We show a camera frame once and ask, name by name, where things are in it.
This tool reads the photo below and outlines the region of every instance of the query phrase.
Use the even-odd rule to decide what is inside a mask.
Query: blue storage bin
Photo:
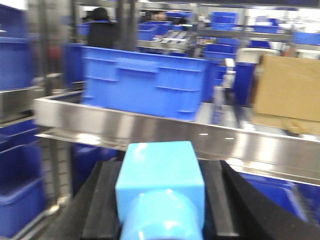
[[[158,28],[159,26],[140,24],[139,30],[138,30],[138,39],[145,40],[145,41],[152,41],[152,39],[159,32]]]
[[[236,26],[234,23],[219,23],[219,22],[211,22],[210,26],[213,30],[223,30],[223,31],[232,31]]]
[[[231,31],[236,26],[238,13],[215,11],[210,14],[211,28],[214,30]]]
[[[184,30],[184,26],[182,26],[182,25],[172,25],[172,30],[183,31]]]
[[[256,64],[248,62],[237,62],[235,66],[235,79],[233,91],[238,104],[247,105],[254,78]]]
[[[40,148],[0,152],[0,236],[13,237],[44,210]]]
[[[32,86],[32,57],[27,39],[0,37],[0,56],[0,91]]]
[[[77,25],[78,34],[88,35],[90,31],[90,22],[84,22]]]
[[[296,185],[311,210],[312,216],[320,224],[320,186],[305,183],[296,183]]]
[[[64,80],[68,88],[72,87],[72,83],[83,82],[84,60],[83,49],[84,44],[67,43],[64,48]]]
[[[236,47],[234,45],[209,44],[205,47],[203,53],[205,58],[211,59],[235,59]]]
[[[258,49],[271,49],[270,43],[268,41],[250,41],[248,48],[258,48]]]
[[[78,29],[78,34],[80,35],[89,35],[90,32],[90,25],[91,23],[108,23],[109,21],[106,20],[99,20],[99,21],[87,21],[87,22],[83,22],[81,24],[77,25],[77,29]]]
[[[186,53],[183,53],[183,52],[170,52],[169,53],[169,56],[176,56],[176,57],[185,57],[187,58],[188,57],[188,54]]]
[[[238,46],[240,44],[240,41],[239,39],[235,39],[235,38],[217,37],[216,43]]]
[[[24,11],[0,4],[0,30],[8,38],[28,37],[27,17]]]
[[[8,149],[8,137],[0,134],[0,152]]]
[[[84,47],[84,58],[84,104],[195,119],[207,60],[97,47]]]
[[[156,35],[165,35],[172,26],[172,22],[170,21],[145,21],[140,24],[140,26],[148,25],[158,27],[156,30]]]
[[[7,137],[8,148],[18,145],[31,144],[37,141],[38,132],[33,119],[23,120],[16,124],[0,127],[0,134]]]
[[[185,13],[183,11],[166,11],[165,15],[168,18],[182,18],[185,16]]]
[[[288,181],[244,173],[241,175],[268,199],[301,220],[307,221],[307,217],[292,191],[292,185]]]
[[[293,42],[295,44],[320,45],[320,33],[294,32]]]

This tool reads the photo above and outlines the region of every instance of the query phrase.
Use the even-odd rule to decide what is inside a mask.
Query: light blue cylinder
[[[120,240],[203,240],[197,208],[179,192],[141,193],[129,209]]]

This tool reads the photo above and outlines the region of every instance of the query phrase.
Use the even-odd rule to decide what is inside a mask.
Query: light blue block
[[[121,240],[202,240],[205,184],[189,141],[130,144],[116,198]]]

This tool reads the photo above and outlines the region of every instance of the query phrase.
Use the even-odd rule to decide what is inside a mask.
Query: person
[[[94,21],[110,21],[110,18],[108,16],[108,12],[103,7],[98,7],[93,10],[92,19]]]
[[[157,21],[165,21],[166,20],[166,14],[164,11],[159,11],[156,15]]]

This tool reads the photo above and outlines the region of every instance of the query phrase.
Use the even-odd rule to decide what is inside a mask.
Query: stacked blue crates
[[[84,59],[84,104],[186,121],[195,119],[207,60],[97,47],[85,47]]]
[[[19,145],[0,152],[0,237],[12,238],[44,210],[40,149]]]
[[[32,85],[32,57],[23,11],[0,4],[0,91]]]

